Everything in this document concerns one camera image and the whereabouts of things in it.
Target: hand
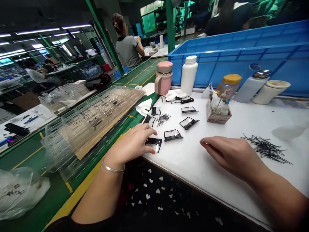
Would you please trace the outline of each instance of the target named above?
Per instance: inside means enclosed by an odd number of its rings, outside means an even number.
[[[246,140],[214,136],[200,143],[221,167],[248,184],[269,170]]]
[[[104,163],[112,169],[121,170],[125,163],[146,152],[155,154],[152,147],[145,145],[147,138],[152,134],[157,135],[157,132],[147,123],[137,124],[109,149]]]

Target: glass jar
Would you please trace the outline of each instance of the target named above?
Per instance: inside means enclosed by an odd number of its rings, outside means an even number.
[[[223,77],[221,83],[217,86],[214,91],[218,97],[226,91],[226,96],[222,99],[223,101],[228,101],[236,93],[239,83],[242,77],[238,74],[229,74]]]

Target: blue tool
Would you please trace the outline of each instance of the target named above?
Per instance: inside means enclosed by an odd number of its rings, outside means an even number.
[[[32,122],[33,120],[37,119],[39,116],[35,116],[33,118],[30,118],[27,122],[24,122],[24,124],[28,124],[30,122]]]
[[[12,136],[8,136],[5,140],[1,141],[0,142],[0,147],[2,147],[3,145],[7,144],[10,139],[12,138]]]

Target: blue plastic crate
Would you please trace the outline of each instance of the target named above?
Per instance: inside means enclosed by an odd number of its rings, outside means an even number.
[[[243,77],[240,86],[253,73],[252,63],[272,71],[272,80],[291,86],[283,93],[309,97],[309,20],[247,31],[187,40],[168,55],[173,63],[173,85],[180,85],[187,56],[196,55],[199,67],[194,86],[216,87],[231,73]]]
[[[125,73],[128,73],[128,72],[130,72],[130,69],[129,69],[128,67],[124,67],[124,68],[123,68],[123,71],[124,71]],[[114,72],[114,76],[115,76],[116,79],[121,78],[120,71]]]

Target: hair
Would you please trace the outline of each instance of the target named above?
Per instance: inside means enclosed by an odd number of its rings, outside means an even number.
[[[32,61],[25,61],[23,64],[24,64],[24,66],[26,66],[26,68],[30,68],[30,67],[35,66],[35,63],[32,62]]]
[[[113,15],[113,24],[116,32],[119,35],[123,35],[124,33],[124,22],[123,22],[123,16],[118,13],[114,13]]]
[[[44,63],[45,63],[45,64],[48,64],[48,63],[54,64],[54,63],[53,63],[51,60],[49,60],[49,59],[45,60]]]
[[[220,7],[218,34],[232,32],[235,2],[237,0],[220,0],[218,2],[218,8]]]

